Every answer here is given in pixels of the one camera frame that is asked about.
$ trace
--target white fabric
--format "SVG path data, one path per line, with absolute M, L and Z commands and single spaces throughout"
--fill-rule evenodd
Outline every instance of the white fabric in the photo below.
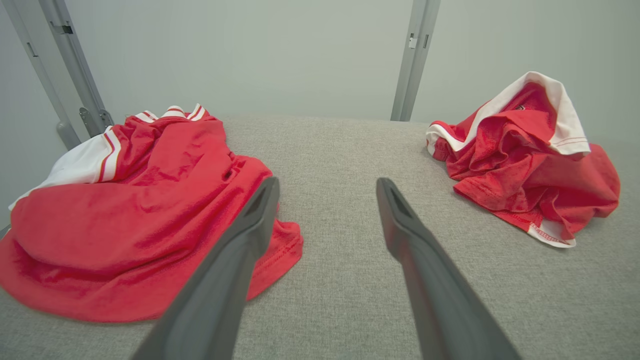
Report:
M 102 181 L 109 181 L 114 178 L 116 162 L 120 153 L 120 142 L 116 134 L 109 126 L 104 134 L 94 136 L 64 154 L 51 169 L 51 173 L 42 184 L 29 190 L 20 196 L 13 204 L 9 205 L 9 210 L 13 210 L 18 200 L 29 196 L 36 189 L 64 184 L 90 184 L 96 183 L 100 179 L 102 162 L 105 160 L 104 174 Z
M 565 249 L 574 247 L 575 238 L 571 240 L 560 240 L 562 239 L 560 236 L 561 233 L 562 224 L 547 219 L 543 219 L 539 227 L 531 223 L 529 225 L 529 231 L 527 231 L 527 234 L 553 247 Z
M 167 116 L 184 117 L 186 119 L 186 116 L 184 116 L 184 110 L 180 106 L 171 106 L 166 113 L 162 115 L 162 117 Z
M 196 104 L 196 108 L 193 109 L 193 112 L 191 113 L 191 115 L 189 115 L 187 119 L 191 121 L 200 120 L 204 116 L 204 111 L 205 111 L 204 108 L 200 104 Z
M 525 84 L 534 82 L 543 86 L 547 92 L 549 103 L 554 107 L 557 113 L 556 130 L 553 137 L 549 140 L 549 147 L 559 154 L 570 155 L 582 152 L 587 154 L 591 152 L 587 142 L 578 142 L 586 140 L 584 130 L 580 124 L 580 119 L 575 112 L 575 108 L 564 89 L 564 85 L 557 80 L 540 74 L 539 72 L 530 71 L 517 79 L 513 84 L 507 86 L 501 93 L 486 103 L 476 113 L 476 117 L 471 125 L 469 134 L 464 142 L 461 142 L 451 136 L 444 127 L 433 124 L 427 129 L 427 150 L 431 155 L 435 152 L 435 143 L 438 138 L 444 138 L 451 146 L 453 151 L 460 151 L 471 140 L 476 137 L 478 125 L 482 120 L 499 113 L 508 103 L 518 94 Z
M 142 113 L 139 113 L 136 115 L 136 117 L 144 122 L 154 122 L 158 119 L 157 116 L 155 116 L 153 113 L 149 112 L 149 111 L 144 111 Z

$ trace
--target gray wall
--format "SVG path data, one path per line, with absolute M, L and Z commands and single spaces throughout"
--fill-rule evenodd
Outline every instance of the gray wall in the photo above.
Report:
M 412 0 L 67 0 L 116 122 L 217 115 L 388 120 Z
M 0 3 L 0 228 L 7 206 L 40 184 L 66 152 L 58 116 Z
M 592 142 L 637 142 L 640 1 L 442 0 L 412 121 L 456 124 L 528 70 L 562 81 Z

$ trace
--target wrinkled fabric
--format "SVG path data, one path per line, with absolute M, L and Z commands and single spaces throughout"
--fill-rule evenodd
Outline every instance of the wrinkled fabric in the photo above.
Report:
M 98 182 L 37 188 L 17 201 L 0 241 L 0 284 L 23 304 L 93 322 L 161 316 L 272 175 L 260 160 L 231 152 L 222 121 L 204 109 L 197 121 L 144 114 L 89 140 L 111 146 L 102 161 L 76 151 L 83 164 L 97 164 Z M 112 179 L 99 182 L 114 149 Z M 55 168 L 64 175 L 78 161 Z M 302 243 L 297 224 L 275 221 L 249 299 L 299 260 Z
M 476 113 L 455 126 L 434 124 L 464 141 Z M 475 138 L 462 150 L 453 151 L 440 137 L 433 157 L 445 161 L 449 176 L 459 181 L 456 193 L 527 232 L 540 228 L 543 220 L 552 222 L 556 233 L 541 235 L 566 243 L 591 218 L 616 209 L 620 180 L 598 145 L 590 144 L 587 154 L 561 155 L 550 149 L 556 116 L 545 89 L 528 83 L 502 111 L 480 122 Z M 555 145 L 586 141 L 567 138 Z

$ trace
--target gray fabric surface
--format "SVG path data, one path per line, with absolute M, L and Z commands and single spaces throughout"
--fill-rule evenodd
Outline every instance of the gray fabric surface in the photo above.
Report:
M 245 308 L 235 358 L 420 357 L 401 268 L 383 243 L 381 176 L 396 182 L 524 358 L 640 358 L 637 145 L 601 143 L 621 176 L 620 207 L 594 219 L 574 249 L 555 249 L 455 195 L 425 150 L 427 126 L 225 120 L 229 147 L 280 178 L 278 217 L 298 222 L 305 238 L 300 262 Z M 0 324 L 3 359 L 122 359 L 152 326 L 66 320 L 4 291 Z

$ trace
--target red jersey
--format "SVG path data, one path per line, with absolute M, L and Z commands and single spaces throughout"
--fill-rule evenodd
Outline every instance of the red jersey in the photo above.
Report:
M 160 317 L 271 171 L 235 155 L 197 105 L 145 111 L 66 153 L 10 206 L 0 284 L 38 310 L 79 320 Z M 301 257 L 300 227 L 276 220 L 248 298 Z
M 528 72 L 455 126 L 436 121 L 427 148 L 454 190 L 555 247 L 574 247 L 592 217 L 618 206 L 620 180 L 589 144 L 562 83 Z

